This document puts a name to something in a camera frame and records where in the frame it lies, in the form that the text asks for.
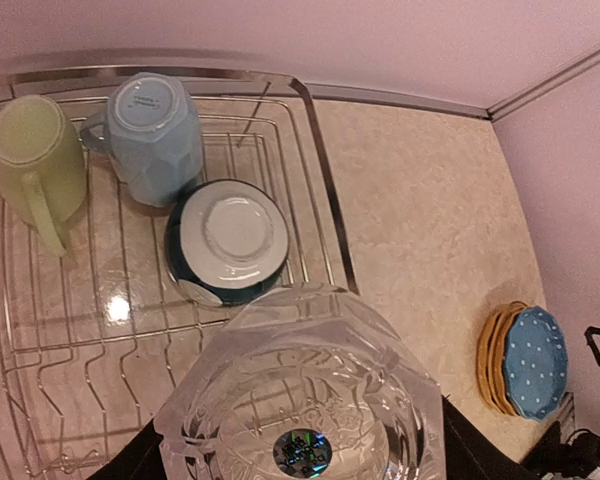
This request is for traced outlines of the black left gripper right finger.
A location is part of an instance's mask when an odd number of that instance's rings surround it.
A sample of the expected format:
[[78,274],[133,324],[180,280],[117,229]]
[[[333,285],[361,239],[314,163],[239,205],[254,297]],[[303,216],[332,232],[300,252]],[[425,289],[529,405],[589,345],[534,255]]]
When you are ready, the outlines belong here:
[[534,480],[442,397],[446,476],[450,480]]

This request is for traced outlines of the blue plate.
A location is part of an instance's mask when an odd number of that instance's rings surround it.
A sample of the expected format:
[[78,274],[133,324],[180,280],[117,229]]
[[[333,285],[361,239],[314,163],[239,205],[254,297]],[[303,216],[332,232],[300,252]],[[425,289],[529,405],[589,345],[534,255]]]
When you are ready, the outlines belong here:
[[520,312],[506,336],[506,396],[525,419],[543,422],[566,393],[568,353],[555,317],[539,306]]

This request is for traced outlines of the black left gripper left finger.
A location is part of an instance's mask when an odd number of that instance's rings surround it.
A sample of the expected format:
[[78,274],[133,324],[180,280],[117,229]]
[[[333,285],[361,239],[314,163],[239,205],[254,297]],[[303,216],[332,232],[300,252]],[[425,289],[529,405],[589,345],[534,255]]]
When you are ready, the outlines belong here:
[[88,480],[164,480],[160,453],[163,436],[150,421],[110,462]]

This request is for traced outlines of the yellow polka dot plate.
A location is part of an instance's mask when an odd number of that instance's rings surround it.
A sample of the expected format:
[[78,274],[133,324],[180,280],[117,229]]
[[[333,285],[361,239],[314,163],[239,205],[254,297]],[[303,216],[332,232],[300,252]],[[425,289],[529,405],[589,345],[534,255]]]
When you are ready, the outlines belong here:
[[507,397],[503,373],[506,338],[517,316],[527,308],[522,301],[497,306],[487,316],[476,348],[476,380],[482,400],[489,408],[513,417],[519,413]]

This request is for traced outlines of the clear glass cup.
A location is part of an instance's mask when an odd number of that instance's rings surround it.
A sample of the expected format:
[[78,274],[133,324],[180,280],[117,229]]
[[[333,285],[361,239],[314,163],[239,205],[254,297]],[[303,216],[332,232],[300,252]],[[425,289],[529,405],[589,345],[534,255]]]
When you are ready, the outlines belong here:
[[442,479],[438,383],[343,289],[278,288],[216,332],[154,419],[170,479]]

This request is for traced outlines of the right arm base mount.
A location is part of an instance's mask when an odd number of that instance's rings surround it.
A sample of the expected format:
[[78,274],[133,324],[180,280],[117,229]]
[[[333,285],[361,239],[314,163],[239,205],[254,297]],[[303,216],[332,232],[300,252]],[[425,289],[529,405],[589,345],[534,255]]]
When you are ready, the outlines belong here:
[[522,465],[540,479],[600,479],[600,436],[581,428],[562,440],[561,424],[556,421]]

